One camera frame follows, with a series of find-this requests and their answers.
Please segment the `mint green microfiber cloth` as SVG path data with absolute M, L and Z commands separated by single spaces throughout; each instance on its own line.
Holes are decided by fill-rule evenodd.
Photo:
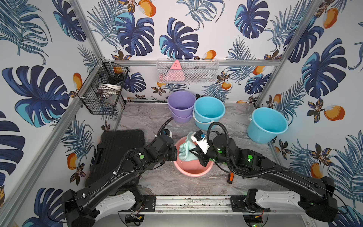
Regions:
M 194 132 L 188 133 L 185 143 L 179 146 L 178 158 L 181 161 L 189 162 L 189 161 L 198 160 L 198 157 L 194 153 L 190 152 L 190 150 L 197 147 L 192 140 L 193 134 Z

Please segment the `pink plastic bucket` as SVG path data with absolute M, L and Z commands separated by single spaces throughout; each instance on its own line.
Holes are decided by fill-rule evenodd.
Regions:
M 214 162 L 209 161 L 206 166 L 200 164 L 199 160 L 183 161 L 179 158 L 180 146 L 187 140 L 187 136 L 179 139 L 176 143 L 177 148 L 177 160 L 174 161 L 176 169 L 185 176 L 189 177 L 201 177 L 207 174 L 213 167 Z

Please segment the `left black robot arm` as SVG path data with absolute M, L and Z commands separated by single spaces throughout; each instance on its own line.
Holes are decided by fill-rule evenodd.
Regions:
M 177 149 L 168 135 L 162 134 L 148 148 L 125 152 L 118 166 L 81 190 L 68 190 L 62 195 L 64 215 L 69 227 L 91 227 L 101 213 L 96 209 L 107 196 L 157 164 L 177 160 Z

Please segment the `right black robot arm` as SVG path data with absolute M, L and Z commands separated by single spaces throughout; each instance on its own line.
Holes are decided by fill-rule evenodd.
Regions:
M 223 163 L 227 165 L 229 174 L 242 178 L 262 178 L 279 184 L 297 193 L 300 196 L 297 207 L 321 222 L 332 222 L 337 216 L 333 179 L 327 176 L 316 179 L 299 174 L 258 152 L 237 147 L 235 141 L 223 133 L 210 140 L 208 135 L 197 131 L 192 133 L 191 139 L 196 147 L 190 151 L 202 166 L 210 162 Z

